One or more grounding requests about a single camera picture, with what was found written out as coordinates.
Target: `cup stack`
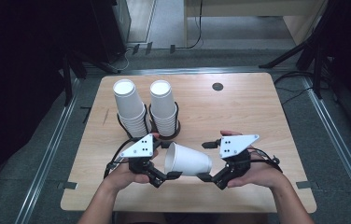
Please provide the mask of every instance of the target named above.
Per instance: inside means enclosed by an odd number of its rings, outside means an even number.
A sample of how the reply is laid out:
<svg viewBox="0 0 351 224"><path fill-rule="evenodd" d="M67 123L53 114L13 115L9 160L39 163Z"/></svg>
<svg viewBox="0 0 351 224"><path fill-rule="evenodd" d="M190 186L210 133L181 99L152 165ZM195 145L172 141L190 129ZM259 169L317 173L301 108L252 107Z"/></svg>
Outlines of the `cup stack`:
<svg viewBox="0 0 351 224"><path fill-rule="evenodd" d="M143 137L150 133L151 124L146 107L129 79L121 79L113 87L120 122L132 137Z"/></svg>
<svg viewBox="0 0 351 224"><path fill-rule="evenodd" d="M177 107L170 83L157 80L150 86L150 114L161 136L172 136L178 128Z"/></svg>

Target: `paper cup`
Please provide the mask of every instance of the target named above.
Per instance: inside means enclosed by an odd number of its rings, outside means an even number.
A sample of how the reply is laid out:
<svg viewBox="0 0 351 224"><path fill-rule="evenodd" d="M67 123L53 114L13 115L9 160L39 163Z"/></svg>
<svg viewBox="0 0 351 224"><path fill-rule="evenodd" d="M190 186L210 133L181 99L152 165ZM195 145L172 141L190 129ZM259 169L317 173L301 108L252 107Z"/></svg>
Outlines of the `paper cup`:
<svg viewBox="0 0 351 224"><path fill-rule="evenodd" d="M160 119L152 114L151 108L151 115L152 120L155 122L158 133L161 136L172 136L176 132L175 126L178 128L178 119L176 119L176 112L170 118Z"/></svg>
<svg viewBox="0 0 351 224"><path fill-rule="evenodd" d="M167 149L164 160L164 172L182 172L182 175L196 176L200 173L209 174L211 171L211 158L194 149L172 143Z"/></svg>
<svg viewBox="0 0 351 224"><path fill-rule="evenodd" d="M125 119L134 119L144 111L144 103L129 79L121 79L113 87L118 113Z"/></svg>
<svg viewBox="0 0 351 224"><path fill-rule="evenodd" d="M121 115L119 115L119 118L132 137L143 137L150 133L150 131L152 130L152 126L149 121L148 115L145 115L146 110L144 108L144 111L136 118L125 119Z"/></svg>
<svg viewBox="0 0 351 224"><path fill-rule="evenodd" d="M154 81L150 86L151 112L155 117L167 119L176 111L172 87L165 80Z"/></svg>

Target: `person's left hand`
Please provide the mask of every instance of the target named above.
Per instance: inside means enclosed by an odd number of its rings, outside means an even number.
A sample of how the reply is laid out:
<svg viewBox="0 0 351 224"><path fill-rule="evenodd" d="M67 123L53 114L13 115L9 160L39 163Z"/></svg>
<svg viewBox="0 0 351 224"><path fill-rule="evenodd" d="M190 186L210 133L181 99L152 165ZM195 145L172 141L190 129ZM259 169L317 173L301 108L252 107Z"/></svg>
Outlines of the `person's left hand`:
<svg viewBox="0 0 351 224"><path fill-rule="evenodd" d="M157 133L154 133L153 135L156 138L159 137ZM152 159L157 155L158 150L155 150ZM123 159L122 162L124 163L121 163L105 178L104 182L109 188L112 188L115 191L120 191L121 189L128 187L133 182L140 184L149 183L149 177L147 175L137 175L131 172L129 170L129 163L127 161L128 159Z"/></svg>

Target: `tabletop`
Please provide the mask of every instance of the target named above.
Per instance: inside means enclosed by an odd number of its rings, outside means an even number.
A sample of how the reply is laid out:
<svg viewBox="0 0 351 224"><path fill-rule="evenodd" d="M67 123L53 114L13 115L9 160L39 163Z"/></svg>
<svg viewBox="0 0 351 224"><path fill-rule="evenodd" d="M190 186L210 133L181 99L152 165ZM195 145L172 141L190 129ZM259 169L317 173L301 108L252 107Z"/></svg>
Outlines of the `tabletop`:
<svg viewBox="0 0 351 224"><path fill-rule="evenodd" d="M254 147L280 159L280 167L309 213L316 210L310 189L298 189L296 183L307 181L284 111L267 73L230 73L199 75L144 75L104 77L97 92L85 132L73 164L69 182L76 189L65 189L61 201L64 210L83 211L89 205L101 181L105 166L128 137L118 124L113 85L120 79L134 82L143 102L149 106L149 87L155 80L172 86L179 106L180 134L172 139L179 145L200 150L213 160L211 175L224 168L219 149L203 149L203 142L221 137L220 130L258 134ZM213 89L220 83L221 91ZM153 160L164 171L166 149L158 148ZM194 176L167 180L158 189L132 183L122 190L115 211L275 213L269 189L255 185L221 190Z"/></svg>

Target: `cable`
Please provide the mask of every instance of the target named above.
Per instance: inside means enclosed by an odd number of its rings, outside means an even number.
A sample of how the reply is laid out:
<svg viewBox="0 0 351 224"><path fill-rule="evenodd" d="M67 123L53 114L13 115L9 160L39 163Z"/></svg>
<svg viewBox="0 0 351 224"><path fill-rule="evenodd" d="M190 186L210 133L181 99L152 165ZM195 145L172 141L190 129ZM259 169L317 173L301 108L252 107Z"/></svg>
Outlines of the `cable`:
<svg viewBox="0 0 351 224"><path fill-rule="evenodd" d="M262 149L259 149L259 148L256 148L256 147L247 147L246 149L253 150L253 151L248 151L249 155L251 155L252 153L256 152L257 154L259 154L262 157L262 159L259 159L259 160L251 160L250 159L250 160L246 160L246 161L235 161L235 162L232 162L232 165L241 165L241 164L249 163L249 162L265 162L266 164L271 165L273 168L275 168L276 170L278 170L281 173L283 173L283 171L281 170L280 166L278 166L278 164L280 163L280 160L275 155L271 159L269 157L269 155L266 154L266 152L264 152Z"/></svg>
<svg viewBox="0 0 351 224"><path fill-rule="evenodd" d="M291 100L297 98L298 96L302 95L304 92L306 92L306 91L308 91L308 90L311 90L312 88L313 88L313 87L310 87L310 88L307 88L307 89L305 89L305 90L302 90L299 94L294 95L294 96L290 97L289 99L287 99L285 102L281 103L281 105L284 105L284 104L288 103L289 101L291 101Z"/></svg>
<svg viewBox="0 0 351 224"><path fill-rule="evenodd" d="M120 163L126 163L127 161L122 161L122 158L117 158L118 154L120 153L120 151L130 142L135 141L136 138L129 138L128 140L126 140L122 145L120 145L120 147L118 148L118 150L115 152L114 157L112 157L111 162L109 162L106 167L105 167L105 171L104 171L104 178L106 178L109 175L109 171L112 169L115 169L117 166L115 164L120 164Z"/></svg>
<svg viewBox="0 0 351 224"><path fill-rule="evenodd" d="M115 66L112 66L110 63L104 63L106 66L108 66L108 67L110 67L110 68L112 68L112 69L115 69L115 70L117 70L117 71L123 71L123 70L125 70L127 67L129 67L129 59L127 58L127 56L126 56L126 54L129 52L129 51L131 51L133 48L131 48L131 49L127 49L126 51L125 51L125 53L123 54L123 56L124 56L124 58L126 59L126 66L124 66L123 68L117 68L117 67L115 67Z"/></svg>
<svg viewBox="0 0 351 224"><path fill-rule="evenodd" d="M199 10L199 37L198 40L196 41L196 43L190 47L185 47L185 48L176 48L176 49L193 49L201 40L202 38L202 8L203 8L203 0L201 0L201 4L200 4L200 10Z"/></svg>
<svg viewBox="0 0 351 224"><path fill-rule="evenodd" d="M276 79L274 81L274 85L276 85L279 81L281 81L283 78L286 78L286 77L313 77L313 75L314 74L311 73L311 72L303 72L303 71L288 72L288 73L285 73L284 75L282 75L281 77L279 77L278 79ZM328 78L328 77L321 77L321 79L325 83L327 83L328 87L325 87L325 88L320 87L320 89L328 90L330 88L330 78ZM290 97L285 102L283 102L281 105L284 105L284 104L288 103L289 101L297 98L298 96L301 96L304 92L312 89L312 88L307 88L307 89L304 89L304 90L290 90L290 89L282 88L282 87L276 87L276 88L279 89L279 90L283 90L283 91L291 91L291 92L300 91L297 95L294 95L294 96Z"/></svg>

